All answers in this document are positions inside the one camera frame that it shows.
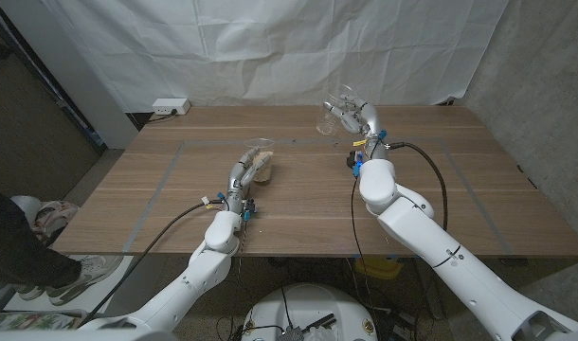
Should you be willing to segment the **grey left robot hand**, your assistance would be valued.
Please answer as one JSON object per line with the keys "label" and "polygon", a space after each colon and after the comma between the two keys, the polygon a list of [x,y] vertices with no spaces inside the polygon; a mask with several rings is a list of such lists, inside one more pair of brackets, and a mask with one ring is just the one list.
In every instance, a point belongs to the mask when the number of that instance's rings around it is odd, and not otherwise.
{"label": "grey left robot hand", "polygon": [[228,176],[226,198],[242,200],[256,176],[266,167],[272,158],[270,152],[263,152],[260,147],[249,149],[232,167]]}

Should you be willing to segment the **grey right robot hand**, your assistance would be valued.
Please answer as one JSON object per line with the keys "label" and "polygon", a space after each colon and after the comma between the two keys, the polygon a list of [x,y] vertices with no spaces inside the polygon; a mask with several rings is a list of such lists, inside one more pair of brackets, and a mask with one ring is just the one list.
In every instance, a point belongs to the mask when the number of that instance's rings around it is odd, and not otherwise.
{"label": "grey right robot hand", "polygon": [[386,137],[375,107],[357,96],[342,94],[335,101],[324,101],[323,108],[351,134],[366,139]]}

